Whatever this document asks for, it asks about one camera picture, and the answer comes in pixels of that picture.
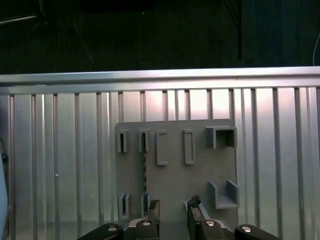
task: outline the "gray pegboard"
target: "gray pegboard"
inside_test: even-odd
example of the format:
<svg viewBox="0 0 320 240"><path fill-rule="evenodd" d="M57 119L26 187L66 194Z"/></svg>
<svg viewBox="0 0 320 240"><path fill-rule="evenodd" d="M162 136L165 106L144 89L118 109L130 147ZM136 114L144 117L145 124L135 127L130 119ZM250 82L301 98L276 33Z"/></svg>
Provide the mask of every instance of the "gray pegboard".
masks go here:
<svg viewBox="0 0 320 240"><path fill-rule="evenodd" d="M123 122L115 135L120 220L144 217L146 172L161 222L184 222L184 202L199 195L210 218L237 225L237 131L230 119Z"/></svg>

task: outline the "dark background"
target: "dark background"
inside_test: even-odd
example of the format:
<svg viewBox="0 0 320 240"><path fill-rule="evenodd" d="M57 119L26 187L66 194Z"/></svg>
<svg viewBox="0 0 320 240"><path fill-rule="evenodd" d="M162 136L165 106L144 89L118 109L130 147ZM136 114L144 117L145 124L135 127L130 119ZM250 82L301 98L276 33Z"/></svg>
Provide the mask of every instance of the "dark background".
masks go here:
<svg viewBox="0 0 320 240"><path fill-rule="evenodd" d="M311 66L320 32L319 0L243 0L238 60L224 0L83 1L44 0L49 25L0 25L0 74ZM36 12L31 6L1 0L0 19Z"/></svg>

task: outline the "rectangular slot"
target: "rectangular slot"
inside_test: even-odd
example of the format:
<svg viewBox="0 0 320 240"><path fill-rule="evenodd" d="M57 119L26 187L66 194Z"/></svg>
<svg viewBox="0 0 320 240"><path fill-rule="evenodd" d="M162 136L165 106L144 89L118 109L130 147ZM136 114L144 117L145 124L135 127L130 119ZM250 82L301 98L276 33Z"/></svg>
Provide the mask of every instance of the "rectangular slot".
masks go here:
<svg viewBox="0 0 320 240"><path fill-rule="evenodd" d="M118 198L119 220L129 220L130 217L130 194L123 193Z"/></svg>
<svg viewBox="0 0 320 240"><path fill-rule="evenodd" d="M166 130L156 132L156 162L158 166L168 165L168 135Z"/></svg>
<svg viewBox="0 0 320 240"><path fill-rule="evenodd" d="M149 210L149 204L151 201L150 194L143 192L141 195L141 218L145 218L148 216Z"/></svg>
<svg viewBox="0 0 320 240"><path fill-rule="evenodd" d="M139 131L139 152L149 152L149 129Z"/></svg>
<svg viewBox="0 0 320 240"><path fill-rule="evenodd" d="M116 136L116 151L117 153L127 153L129 151L128 145L129 130L121 130Z"/></svg>
<svg viewBox="0 0 320 240"><path fill-rule="evenodd" d="M193 129L183 131L184 137L184 162L186 165L193 165L196 162L196 146Z"/></svg>
<svg viewBox="0 0 320 240"><path fill-rule="evenodd" d="M234 126L206 126L207 146L213 149L237 147L237 129Z"/></svg>

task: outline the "metal bar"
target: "metal bar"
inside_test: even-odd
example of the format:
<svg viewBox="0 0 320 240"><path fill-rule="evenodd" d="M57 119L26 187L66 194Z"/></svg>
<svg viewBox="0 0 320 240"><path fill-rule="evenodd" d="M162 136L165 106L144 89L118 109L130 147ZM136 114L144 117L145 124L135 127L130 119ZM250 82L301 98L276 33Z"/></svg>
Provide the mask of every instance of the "metal bar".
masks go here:
<svg viewBox="0 0 320 240"><path fill-rule="evenodd" d="M23 20L29 20L29 19L36 19L37 16L34 14L26 15L26 16L18 16L18 17L13 17L13 18L7 18L2 21L0 21L0 25L5 25L5 24L11 24Z"/></svg>
<svg viewBox="0 0 320 240"><path fill-rule="evenodd" d="M238 16L236 14L235 8L230 2L230 0L224 0L224 3L226 5L226 8L228 9L228 12L230 13L232 20L234 21L234 24L238 27L239 22L238 22Z"/></svg>
<svg viewBox="0 0 320 240"><path fill-rule="evenodd" d="M242 59L242 0L238 1L238 59Z"/></svg>
<svg viewBox="0 0 320 240"><path fill-rule="evenodd" d="M216 69L175 69L175 70L141 70L141 71L105 71L105 72L68 72L0 75L0 86L33 85L33 84L85 84L85 83L123 83L123 82L160 82L222 80L222 79L255 79L265 78L309 80L320 77L320 67L256 67L256 68L216 68Z"/></svg>

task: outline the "corrugated metal wall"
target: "corrugated metal wall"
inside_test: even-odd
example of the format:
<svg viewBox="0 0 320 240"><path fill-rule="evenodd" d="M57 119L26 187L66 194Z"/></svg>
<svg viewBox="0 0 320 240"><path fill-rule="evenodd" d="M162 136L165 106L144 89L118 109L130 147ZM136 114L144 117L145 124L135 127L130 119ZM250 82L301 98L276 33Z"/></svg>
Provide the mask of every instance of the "corrugated metal wall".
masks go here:
<svg viewBox="0 0 320 240"><path fill-rule="evenodd" d="M117 123L219 118L237 127L239 224L320 238L316 87L2 95L0 109L11 240L71 240L117 219Z"/></svg>

